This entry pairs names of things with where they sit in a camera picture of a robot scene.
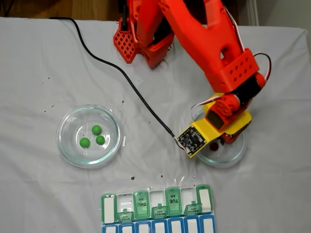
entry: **table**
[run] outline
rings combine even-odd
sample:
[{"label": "table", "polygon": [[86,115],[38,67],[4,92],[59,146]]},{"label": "table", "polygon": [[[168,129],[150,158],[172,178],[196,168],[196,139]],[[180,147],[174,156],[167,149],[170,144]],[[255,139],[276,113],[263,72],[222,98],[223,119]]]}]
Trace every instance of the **table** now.
[{"label": "table", "polygon": [[[121,66],[175,134],[189,123],[191,106],[213,93],[177,40],[150,70],[141,55],[130,65],[121,59],[112,42],[116,22],[78,24],[89,49]],[[1,232],[100,232],[105,192],[199,183],[213,188],[220,233],[310,232],[306,31],[240,27],[245,47],[268,53],[273,69],[249,107],[246,156],[226,170],[188,159],[125,78],[84,51],[71,22],[0,18],[0,31]],[[267,61],[258,62],[265,73]],[[97,170],[67,163],[55,141],[62,116],[85,103],[111,109],[124,133],[117,157]]]}]

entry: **green lid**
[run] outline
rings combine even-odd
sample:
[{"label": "green lid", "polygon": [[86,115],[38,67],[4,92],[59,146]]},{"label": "green lid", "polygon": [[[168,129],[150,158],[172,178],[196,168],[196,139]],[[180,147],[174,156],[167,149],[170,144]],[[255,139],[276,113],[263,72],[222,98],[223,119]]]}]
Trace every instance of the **green lid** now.
[{"label": "green lid", "polygon": [[135,219],[150,218],[149,194],[147,190],[133,193]]},{"label": "green lid", "polygon": [[106,193],[102,195],[101,201],[102,201],[102,222],[103,223],[117,222],[118,221],[117,196],[112,193]]},{"label": "green lid", "polygon": [[166,205],[169,208],[168,216],[182,214],[180,189],[178,187],[165,189],[165,199]]},{"label": "green lid", "polygon": [[193,216],[202,212],[202,204],[195,203],[193,200],[190,205],[186,205],[184,215]]},{"label": "green lid", "polygon": [[212,192],[209,184],[200,184],[195,187],[198,204],[202,204],[202,213],[213,211]]},{"label": "green lid", "polygon": [[151,217],[153,219],[166,218],[166,216],[167,216],[167,206],[162,206],[162,204],[159,203],[156,207],[152,207]]},{"label": "green lid", "polygon": [[127,209],[123,209],[121,213],[118,213],[118,216],[119,216],[119,222],[121,223],[134,221],[133,212],[127,212]]}]

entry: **red robot arm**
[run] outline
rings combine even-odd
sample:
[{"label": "red robot arm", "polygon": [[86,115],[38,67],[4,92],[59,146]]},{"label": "red robot arm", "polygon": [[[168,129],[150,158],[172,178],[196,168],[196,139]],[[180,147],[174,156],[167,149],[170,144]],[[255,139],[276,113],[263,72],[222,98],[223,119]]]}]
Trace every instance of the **red robot arm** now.
[{"label": "red robot arm", "polygon": [[[127,0],[127,5],[129,18],[121,19],[120,25],[127,20],[130,26],[127,31],[119,27],[114,36],[125,61],[131,63],[136,53],[142,53],[148,65],[155,67],[166,56],[175,34],[213,90],[223,93],[206,114],[217,130],[232,123],[265,85],[252,52],[244,49],[221,0],[204,0],[207,27],[192,17],[183,0]],[[167,22],[169,30],[161,33]],[[134,41],[130,55],[128,44],[120,41],[125,37]]]}]

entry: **wire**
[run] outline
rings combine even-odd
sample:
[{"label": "wire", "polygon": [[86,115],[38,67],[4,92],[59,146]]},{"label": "wire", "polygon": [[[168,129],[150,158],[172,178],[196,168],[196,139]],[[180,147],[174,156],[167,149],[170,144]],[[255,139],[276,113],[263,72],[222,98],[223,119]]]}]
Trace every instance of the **wire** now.
[{"label": "wire", "polygon": [[133,88],[133,90],[135,91],[135,93],[138,95],[138,97],[141,99],[141,101],[143,102],[143,104],[146,106],[146,108],[149,110],[149,112],[157,119],[157,121],[165,128],[165,130],[176,140],[175,135],[173,134],[173,132],[171,131],[171,129],[158,117],[158,115],[152,110],[152,108],[149,106],[149,104],[146,102],[146,100],[143,98],[143,96],[140,94],[140,92],[137,90],[137,88],[134,86],[134,84],[132,83],[132,81],[130,80],[130,78],[127,76],[127,74],[124,72],[123,69],[121,69],[119,66],[117,66],[116,64],[113,64],[111,62],[105,61],[97,56],[95,56],[93,53],[91,53],[91,51],[86,47],[83,38],[81,36],[80,33],[80,29],[78,24],[76,23],[76,21],[74,21],[72,18],[70,17],[51,17],[50,19],[58,19],[58,20],[70,20],[71,22],[73,22],[73,24],[75,25],[80,41],[84,47],[84,49],[88,52],[88,54],[93,57],[94,59],[96,59],[97,61],[103,62],[109,66],[112,66],[113,68],[117,69],[118,71],[120,71],[123,76],[126,78],[126,80],[128,81],[128,83],[131,85],[131,87]]},{"label": "wire", "polygon": [[266,74],[266,76],[265,76],[265,81],[267,82],[268,81],[268,79],[269,79],[269,77],[270,77],[270,74],[271,74],[271,69],[272,69],[272,62],[271,62],[271,57],[268,55],[268,54],[266,54],[266,53],[263,53],[263,52],[258,52],[258,53],[255,53],[254,54],[254,57],[256,57],[257,55],[264,55],[264,56],[266,56],[267,58],[268,58],[268,61],[269,61],[269,65],[268,65],[268,71],[267,71],[267,74]]},{"label": "wire", "polygon": [[208,100],[206,100],[206,101],[203,101],[203,102],[201,102],[201,103],[198,103],[198,104],[193,105],[193,106],[191,107],[191,118],[192,118],[192,120],[194,121],[192,111],[193,111],[193,109],[194,109],[195,107],[201,106],[201,105],[205,105],[205,104],[208,104],[208,103],[212,103],[212,102],[214,102],[214,101],[216,101],[216,100],[218,100],[218,99],[220,99],[220,98],[221,98],[221,96],[215,96],[215,97],[212,97],[212,98],[210,98],[210,99],[208,99]]},{"label": "wire", "polygon": [[225,7],[225,10],[227,11],[227,14],[228,14],[229,17],[230,17],[230,20],[231,20],[231,22],[232,22],[232,24],[233,24],[233,27],[235,28],[235,33],[236,33],[236,35],[237,35],[237,37],[238,37],[238,39],[239,39],[239,43],[240,43],[241,49],[242,49],[242,51],[244,52],[244,51],[245,51],[245,48],[244,48],[244,45],[243,45],[242,40],[241,40],[241,36],[240,36],[240,33],[239,33],[238,25],[237,25],[237,23],[236,23],[236,21],[234,20],[233,16],[230,14],[230,12],[228,11],[228,9],[227,9],[226,7]]},{"label": "wire", "polygon": [[9,7],[8,7],[8,9],[7,9],[7,11],[6,11],[6,13],[4,14],[4,17],[8,17],[8,16],[9,16],[9,13],[10,13],[10,10],[11,10],[11,8],[12,8],[12,6],[13,6],[13,3],[14,3],[14,0],[11,1],[11,3],[10,3],[10,5],[9,5]]}]

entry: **wooden floor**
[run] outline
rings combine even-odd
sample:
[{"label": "wooden floor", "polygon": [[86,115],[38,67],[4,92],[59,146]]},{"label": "wooden floor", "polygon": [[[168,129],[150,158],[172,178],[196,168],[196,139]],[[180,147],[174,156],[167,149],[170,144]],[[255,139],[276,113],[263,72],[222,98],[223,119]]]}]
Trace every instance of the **wooden floor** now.
[{"label": "wooden floor", "polygon": [[[12,0],[0,0],[8,8]],[[199,10],[195,7],[199,1],[185,0],[188,7],[194,7],[194,15]],[[225,0],[227,7],[237,21],[237,0]],[[4,15],[1,7],[0,17]],[[14,0],[9,17],[49,18],[52,16],[71,17],[82,20],[119,20],[118,0]]]}]

